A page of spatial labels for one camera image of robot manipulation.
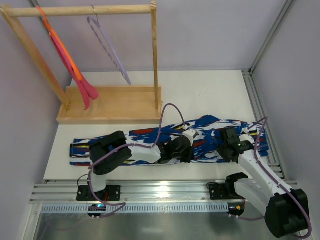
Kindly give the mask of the blue patterned trousers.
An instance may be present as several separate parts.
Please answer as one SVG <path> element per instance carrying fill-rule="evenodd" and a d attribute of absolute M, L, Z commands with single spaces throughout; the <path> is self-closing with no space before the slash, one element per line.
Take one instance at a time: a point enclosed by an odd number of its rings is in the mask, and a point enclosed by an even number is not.
<path fill-rule="evenodd" d="M 262 130 L 262 125 L 255 124 L 254 122 L 244 122 L 240 120 L 230 119 L 218 119 L 212 115 L 204 115 L 199 119 L 186 121 L 185 125 L 187 130 L 189 128 L 195 129 L 198 135 L 193 141 L 193 146 L 189 148 L 187 155 L 178 158 L 172 158 L 171 160 L 164 158 L 165 160 L 146 160 L 142 157 L 138 157 L 138 160 L 129 159 L 124 162 L 123 166 L 143 166 L 143 165 L 174 165 L 180 163 L 225 163 L 223 158 L 217 152 L 217 147 L 222 144 L 220 139 L 220 129 L 226 127 L 234 127 L 238 136 L 247 134 L 250 135 L 254 141 L 257 140 L 258 134 Z M 178 138 L 185 132 L 182 124 L 172 124 L 165 127 L 161 127 L 161 133 L 157 142 L 158 147 L 164 147 L 165 150 L 169 150 L 169 147 L 178 146 Z M 131 130 L 125 132 L 124 135 L 127 140 L 133 140 L 143 145 L 153 144 L 158 136 L 158 127 Z M 69 164 L 71 166 L 84 166 L 91 165 L 89 158 L 89 146 L 102 140 L 106 136 L 99 136 L 88 139 L 74 139 L 70 144 Z M 257 144 L 257 151 L 261 157 L 267 157 L 269 145 L 267 142 L 266 131 L 263 130 Z"/>

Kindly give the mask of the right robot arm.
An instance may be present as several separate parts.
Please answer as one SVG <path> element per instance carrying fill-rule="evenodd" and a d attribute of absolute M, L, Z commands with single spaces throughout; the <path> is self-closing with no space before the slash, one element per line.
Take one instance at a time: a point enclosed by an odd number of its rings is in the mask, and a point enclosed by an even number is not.
<path fill-rule="evenodd" d="M 229 196 L 248 200 L 263 216 L 276 238 L 306 230 L 312 233 L 307 194 L 293 189 L 265 164 L 250 136 L 238 136 L 234 127 L 219 131 L 222 143 L 217 152 L 227 163 L 237 163 L 247 173 L 235 173 L 225 180 Z"/>

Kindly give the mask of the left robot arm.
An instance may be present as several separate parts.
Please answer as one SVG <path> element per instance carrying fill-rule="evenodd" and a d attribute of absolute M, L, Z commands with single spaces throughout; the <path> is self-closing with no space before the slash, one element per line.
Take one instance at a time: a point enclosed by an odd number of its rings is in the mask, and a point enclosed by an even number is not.
<path fill-rule="evenodd" d="M 88 186 L 95 199 L 105 190 L 107 175 L 125 163 L 170 165 L 178 161 L 190 163 L 194 158 L 193 143 L 198 132 L 188 129 L 167 143 L 143 144 L 116 131 L 89 145 Z"/>

